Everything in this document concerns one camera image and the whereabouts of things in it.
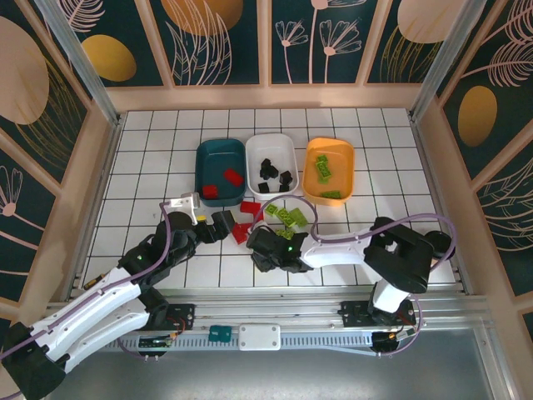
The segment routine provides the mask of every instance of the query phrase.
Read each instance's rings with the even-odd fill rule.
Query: leaf drawing
[[[533,0],[514,0],[507,22],[487,36],[481,44],[487,43],[502,30],[515,43],[533,40]]]
[[[533,73],[533,42],[509,42],[501,46],[489,65],[465,73],[461,78],[487,71],[493,85],[518,88]]]
[[[58,4],[74,32],[91,32],[106,12],[103,0],[58,0]]]
[[[212,85],[227,83],[232,71],[232,45],[222,18],[203,2],[205,17],[192,0],[169,6],[178,29],[167,27],[174,42],[172,75],[177,85]]]

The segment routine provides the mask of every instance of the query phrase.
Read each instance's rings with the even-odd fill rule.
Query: cable
[[[90,296],[88,296],[87,298],[83,299],[79,304],[77,304],[75,307],[73,307],[72,310],[69,310],[69,311],[65,312],[65,314],[63,314],[61,317],[59,317],[56,321],[54,321],[50,325],[48,325],[47,330],[42,330],[41,332],[36,333],[35,335],[29,337],[28,339],[20,342],[16,346],[13,346],[9,350],[7,350],[7,351],[3,352],[2,354],[0,354],[0,362],[4,358],[9,357],[10,355],[12,355],[17,350],[27,346],[28,344],[30,344],[32,342],[35,342],[37,339],[39,339],[45,333],[50,333],[60,323],[65,321],[67,318],[71,317],[74,313],[79,311],[81,308],[85,307],[88,303],[90,303],[95,298],[97,298],[99,296],[103,296],[103,294],[105,292],[107,292],[109,289],[113,289],[114,287],[122,285],[123,283],[131,282],[131,281],[133,281],[135,279],[143,277],[144,275],[152,272],[154,269],[159,267],[161,265],[161,263],[167,257],[168,250],[170,249],[170,240],[171,240],[171,237],[170,237],[170,220],[168,219],[167,210],[165,210],[165,206],[168,205],[168,204],[169,204],[169,202],[161,202],[161,203],[159,203],[159,208],[162,210],[163,218],[165,220],[167,240],[165,242],[165,248],[163,249],[163,253],[159,257],[159,259],[153,263],[153,265],[151,267],[145,269],[144,271],[140,271],[140,272],[138,272],[138,273],[136,273],[134,275],[131,275],[131,277],[125,277],[124,279],[121,279],[119,281],[110,283],[106,287],[103,287],[98,292],[92,293]]]
[[[450,243],[450,246],[448,247],[448,250],[444,253],[444,256],[433,267],[431,267],[430,272],[435,271],[444,261],[446,261],[450,257],[450,255],[453,253],[454,249],[456,248],[457,232],[456,232],[456,227],[454,226],[453,222],[447,217],[444,217],[442,215],[435,214],[435,213],[432,213],[432,212],[425,212],[425,213],[421,213],[421,214],[410,215],[408,217],[404,217],[402,219],[398,219],[396,221],[388,223],[387,225],[379,227],[378,229],[375,229],[373,231],[369,231],[367,233],[363,233],[361,236],[354,234],[353,237],[344,237],[342,239],[326,239],[326,238],[318,236],[318,234],[316,232],[317,226],[318,226],[318,212],[316,212],[315,206],[313,206],[311,204],[311,202],[309,202],[309,200],[307,200],[307,199],[305,199],[303,197],[296,196],[294,194],[282,194],[281,196],[276,196],[276,197],[271,198],[270,200],[266,201],[261,206],[261,208],[259,209],[259,212],[256,214],[256,216],[253,218],[252,225],[250,226],[250,229],[248,230],[248,232],[251,232],[253,230],[253,228],[255,227],[255,225],[257,223],[257,220],[259,219],[259,216],[262,215],[263,210],[270,203],[275,202],[276,200],[280,200],[282,198],[297,198],[297,199],[301,200],[302,202],[304,202],[305,204],[307,204],[311,208],[311,210],[313,211],[313,214],[315,216],[315,220],[313,221],[313,224],[311,225],[310,234],[311,234],[312,238],[315,239],[319,243],[324,243],[324,244],[330,243],[330,244],[333,244],[333,243],[357,242],[357,241],[366,239],[366,238],[368,238],[370,236],[374,236],[374,235],[378,235],[380,233],[383,233],[387,229],[390,229],[390,228],[393,228],[393,227],[397,227],[398,225],[402,225],[402,223],[408,223],[409,221],[414,221],[414,220],[422,219],[422,218],[435,218],[435,219],[437,219],[439,221],[442,221],[442,222],[446,223],[446,225],[448,225],[448,227],[450,228],[450,231],[451,231],[451,243]]]

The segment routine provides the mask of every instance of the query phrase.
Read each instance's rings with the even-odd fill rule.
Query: toy block
[[[218,198],[218,189],[215,185],[206,185],[202,187],[203,198]]]
[[[231,168],[228,168],[224,172],[224,178],[229,181],[233,186],[239,187],[244,183],[244,177],[242,177],[237,171]]]

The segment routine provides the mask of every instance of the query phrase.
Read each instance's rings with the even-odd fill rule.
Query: black block
[[[292,182],[292,175],[290,172],[285,171],[280,175],[280,184],[289,186]]]
[[[274,167],[273,165],[271,165],[269,168],[268,168],[268,176],[270,178],[277,178],[277,176],[279,175],[279,172],[277,171],[277,168]]]
[[[268,187],[268,183],[266,183],[266,182],[259,183],[259,192],[260,193],[270,193],[270,188]]]
[[[265,158],[261,163],[261,169],[266,169],[271,166],[271,161],[268,158]]]

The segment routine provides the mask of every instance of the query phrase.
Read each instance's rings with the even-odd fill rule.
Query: white tile
[[[365,153],[368,169],[371,171],[396,170],[396,165],[390,148],[366,148]]]
[[[409,215],[421,213],[435,213],[431,196],[406,196],[407,210]],[[420,221],[431,221],[432,218],[422,218]]]
[[[356,275],[358,285],[373,285],[381,280],[381,275],[366,264],[356,265]]]
[[[169,129],[163,131],[151,130],[148,134],[147,150],[172,150],[174,132]]]
[[[127,227],[99,227],[91,256],[121,257],[126,242],[126,232]]]
[[[314,138],[334,138],[335,131],[332,127],[310,127],[309,128],[309,140]]]
[[[322,267],[325,286],[357,285],[356,269],[352,264],[326,265]]]
[[[167,175],[159,173],[156,175],[143,174],[139,179],[139,186],[135,198],[165,198],[165,188],[167,187]]]
[[[176,131],[174,150],[196,150],[200,145],[201,129],[182,129]]]
[[[106,200],[99,225],[101,227],[125,227],[130,223],[133,200]]]
[[[148,131],[124,131],[120,139],[119,152],[144,151]]]
[[[187,264],[186,288],[218,288],[220,256],[193,257]]]
[[[138,175],[111,175],[106,198],[134,198]]]
[[[181,110],[177,115],[177,129],[199,129],[202,120],[202,110]]]
[[[130,225],[155,227],[161,221],[161,200],[135,200]]]
[[[348,222],[344,205],[341,205],[340,207],[316,206],[316,210],[318,211],[318,221],[320,223]]]
[[[346,202],[346,208],[351,223],[373,223],[377,217],[372,196],[352,196]]]
[[[150,129],[176,129],[177,111],[154,111]]]
[[[294,148],[307,148],[309,139],[307,137],[307,128],[306,127],[291,127],[283,128],[283,134],[291,138]]]
[[[333,124],[335,127],[358,127],[359,118],[355,108],[332,108]]]
[[[172,152],[170,173],[194,173],[197,152]]]
[[[415,148],[416,142],[410,127],[388,127],[391,145],[394,148]]]
[[[439,267],[431,271],[428,280],[429,283],[454,283],[455,281],[456,277],[451,269],[449,260],[444,261]]]
[[[307,126],[310,128],[332,127],[333,119],[331,118],[330,108],[308,108]]]
[[[139,173],[142,165],[142,152],[119,152],[113,173]]]
[[[168,175],[165,198],[180,198],[182,194],[194,192],[194,173],[171,173]]]
[[[289,273],[289,286],[322,286],[321,269],[312,269],[304,273]]]
[[[126,117],[124,129],[148,129],[152,120],[152,111],[130,111]]]
[[[90,257],[82,285],[114,269],[119,259],[120,257]]]
[[[384,127],[385,121],[380,108],[358,108],[357,116],[362,127]]]
[[[409,118],[404,108],[383,108],[383,116],[388,127],[408,127]]]
[[[170,270],[170,275],[154,285],[155,289],[179,289],[185,287],[185,272],[187,263],[183,262]]]
[[[424,171],[399,171],[404,194],[430,194]]]
[[[279,128],[280,110],[256,110],[256,128]]]
[[[306,128],[306,110],[281,110],[281,126],[283,128]]]
[[[376,196],[376,206],[380,217],[392,219],[407,217],[406,204],[402,196]]]
[[[253,286],[253,268],[250,256],[222,257],[221,288],[249,288]]]
[[[256,135],[262,135],[263,133],[281,133],[280,127],[257,127],[254,129]]]
[[[145,152],[142,173],[168,173],[172,152]]]
[[[422,169],[418,150],[415,148],[393,148],[398,169]]]
[[[203,125],[206,128],[227,128],[229,110],[206,110],[203,112]]]
[[[335,127],[335,137],[337,139],[346,140],[354,148],[363,147],[361,129],[358,127]]]
[[[289,280],[288,272],[280,268],[268,272],[261,272],[256,268],[254,274],[254,286],[256,288],[271,288],[286,286]]]
[[[361,134],[366,148],[389,148],[389,136],[384,127],[362,127]]]
[[[227,139],[227,129],[202,129],[202,143],[212,139]]]
[[[230,139],[237,139],[243,143],[246,143],[249,138],[253,136],[252,129],[230,129],[227,136]]]
[[[130,227],[127,230],[126,252],[156,232],[154,227]]]
[[[254,110],[230,110],[230,128],[254,128]]]
[[[375,195],[401,194],[400,180],[396,171],[370,171]]]
[[[353,175],[353,196],[372,196],[372,184],[368,171],[357,171]]]
[[[252,254],[246,242],[237,244],[233,235],[229,235],[222,241],[222,254]]]
[[[368,171],[365,149],[363,148],[356,149],[356,171]]]
[[[306,166],[306,149],[297,148],[294,152],[296,154],[296,165],[298,166],[298,171],[303,171],[303,168]]]

